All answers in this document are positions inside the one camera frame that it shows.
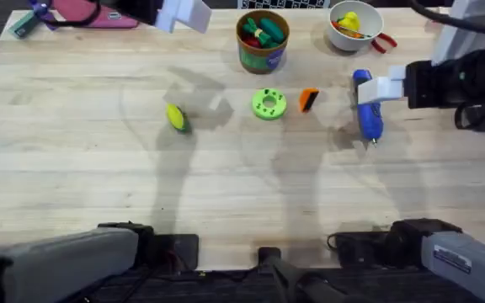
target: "green ring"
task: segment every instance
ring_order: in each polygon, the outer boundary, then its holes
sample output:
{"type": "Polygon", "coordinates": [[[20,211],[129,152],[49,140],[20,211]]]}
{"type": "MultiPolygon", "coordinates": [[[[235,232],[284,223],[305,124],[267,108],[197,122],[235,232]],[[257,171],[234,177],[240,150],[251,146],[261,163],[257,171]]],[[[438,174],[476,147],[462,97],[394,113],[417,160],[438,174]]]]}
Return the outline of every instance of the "green ring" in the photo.
{"type": "Polygon", "coordinates": [[[252,111],[260,119],[275,120],[281,117],[287,109],[285,95],[274,88],[264,88],[258,90],[252,97],[252,111]],[[270,96],[276,101],[273,107],[267,107],[264,104],[265,97],[270,96]]]}

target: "pliers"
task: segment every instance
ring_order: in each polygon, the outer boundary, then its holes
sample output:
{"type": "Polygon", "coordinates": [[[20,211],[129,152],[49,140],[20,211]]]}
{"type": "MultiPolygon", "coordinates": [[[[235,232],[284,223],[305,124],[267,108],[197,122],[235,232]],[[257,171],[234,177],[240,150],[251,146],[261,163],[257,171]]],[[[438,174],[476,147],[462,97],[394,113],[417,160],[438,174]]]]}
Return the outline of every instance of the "pliers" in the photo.
{"type": "Polygon", "coordinates": [[[386,53],[386,49],[383,48],[383,46],[379,45],[379,43],[377,43],[378,38],[384,40],[385,42],[388,42],[388,44],[390,44],[392,47],[397,47],[397,42],[391,36],[389,36],[387,34],[380,33],[380,34],[377,35],[377,37],[373,41],[371,41],[371,44],[381,54],[386,53]]]}

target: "bowl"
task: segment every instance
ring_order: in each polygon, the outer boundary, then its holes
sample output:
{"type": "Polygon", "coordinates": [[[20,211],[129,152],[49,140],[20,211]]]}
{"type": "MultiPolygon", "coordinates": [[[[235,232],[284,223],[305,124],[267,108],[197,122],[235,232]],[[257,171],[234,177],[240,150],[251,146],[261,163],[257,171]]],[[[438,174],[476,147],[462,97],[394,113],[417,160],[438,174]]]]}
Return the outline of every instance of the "bowl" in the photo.
{"type": "Polygon", "coordinates": [[[358,51],[367,46],[373,39],[382,32],[384,27],[383,17],[376,8],[370,4],[360,1],[343,1],[337,3],[330,9],[328,15],[327,36],[330,42],[343,51],[358,51]],[[344,35],[334,28],[332,22],[338,21],[346,13],[355,12],[359,16],[359,33],[365,38],[358,39],[344,35]]]}
{"type": "Polygon", "coordinates": [[[269,10],[253,10],[245,13],[237,22],[236,28],[237,43],[239,48],[239,60],[247,71],[255,74],[266,74],[272,72],[280,64],[284,54],[287,40],[290,38],[290,27],[282,16],[269,10]],[[262,18],[268,18],[274,21],[282,30],[285,40],[282,44],[268,49],[259,49],[246,44],[243,36],[248,35],[243,30],[243,25],[247,19],[252,18],[256,24],[262,18]]]}

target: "yellow toy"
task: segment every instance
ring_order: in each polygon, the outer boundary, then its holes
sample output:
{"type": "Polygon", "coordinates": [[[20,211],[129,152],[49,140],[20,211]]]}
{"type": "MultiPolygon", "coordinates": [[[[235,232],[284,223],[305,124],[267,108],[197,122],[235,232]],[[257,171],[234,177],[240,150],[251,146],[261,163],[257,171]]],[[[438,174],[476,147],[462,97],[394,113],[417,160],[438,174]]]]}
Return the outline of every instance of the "yellow toy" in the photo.
{"type": "MultiPolygon", "coordinates": [[[[354,31],[359,31],[360,22],[359,16],[355,12],[348,12],[344,15],[343,18],[338,20],[338,24],[341,27],[345,27],[346,29],[352,29],[354,31]]],[[[346,29],[340,29],[339,31],[342,32],[344,35],[348,35],[349,37],[359,38],[356,33],[348,31],[346,29]]]]}
{"type": "Polygon", "coordinates": [[[180,132],[189,132],[190,124],[183,111],[177,105],[168,104],[166,108],[169,123],[180,132]]]}

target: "blue glue gun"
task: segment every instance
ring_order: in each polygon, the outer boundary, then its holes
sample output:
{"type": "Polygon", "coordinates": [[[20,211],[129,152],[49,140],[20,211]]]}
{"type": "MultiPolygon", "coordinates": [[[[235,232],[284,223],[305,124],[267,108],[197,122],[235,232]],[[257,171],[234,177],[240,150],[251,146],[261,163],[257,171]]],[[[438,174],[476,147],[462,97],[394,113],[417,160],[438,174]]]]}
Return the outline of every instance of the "blue glue gun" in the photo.
{"type": "MultiPolygon", "coordinates": [[[[354,95],[358,98],[359,85],[370,81],[371,74],[368,70],[356,70],[353,73],[354,95]]],[[[383,134],[383,119],[381,117],[381,104],[357,104],[357,114],[359,117],[359,127],[362,136],[373,143],[383,134]]]]}

